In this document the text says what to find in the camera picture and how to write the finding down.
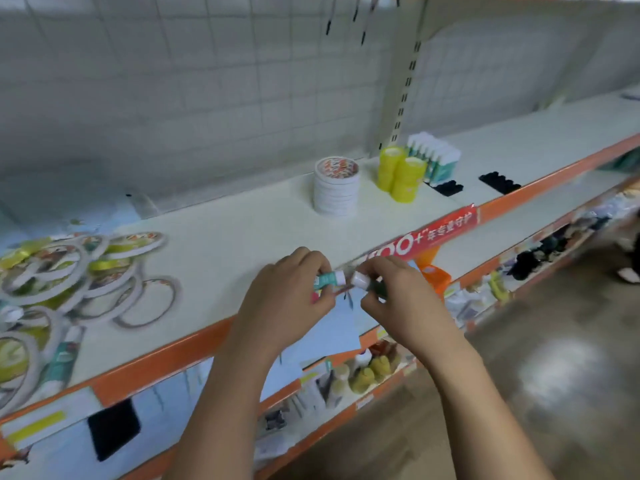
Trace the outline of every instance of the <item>red promotional banner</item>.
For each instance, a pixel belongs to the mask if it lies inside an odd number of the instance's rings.
[[[468,205],[439,218],[438,220],[397,237],[384,246],[366,254],[366,259],[374,256],[399,256],[409,261],[421,252],[464,234],[478,224],[478,212],[475,205]]]

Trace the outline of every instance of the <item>right hand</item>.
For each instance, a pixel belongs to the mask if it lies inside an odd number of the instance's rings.
[[[415,355],[436,360],[459,347],[470,347],[442,300],[420,271],[396,257],[374,257],[358,266],[371,279],[382,276],[388,299],[369,291],[361,306],[396,342]]]

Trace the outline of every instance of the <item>hand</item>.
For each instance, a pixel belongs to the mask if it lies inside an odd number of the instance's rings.
[[[324,254],[307,248],[263,267],[249,286],[230,337],[275,358],[335,306],[331,286],[311,303],[316,275],[329,272],[331,265]]]
[[[388,296],[382,303],[370,291],[362,299],[362,309],[412,353],[420,352],[435,360],[448,355],[454,347],[468,346],[464,334],[420,271],[396,256],[374,257],[364,261],[358,271],[372,279],[382,276]]]

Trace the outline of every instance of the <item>stack of tape rolls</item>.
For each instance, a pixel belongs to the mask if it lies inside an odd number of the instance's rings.
[[[358,205],[360,167],[349,158],[327,157],[316,163],[314,208],[318,214],[352,216]]]

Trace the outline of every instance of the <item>green glue stick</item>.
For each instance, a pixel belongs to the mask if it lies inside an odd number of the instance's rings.
[[[314,280],[314,290],[320,290],[327,285],[344,286],[345,284],[347,284],[347,280],[344,277],[344,272],[332,271],[331,273],[316,276]]]
[[[356,288],[366,291],[373,291],[382,299],[387,299],[387,286],[383,281],[372,280],[366,274],[355,271],[351,277],[351,284]]]

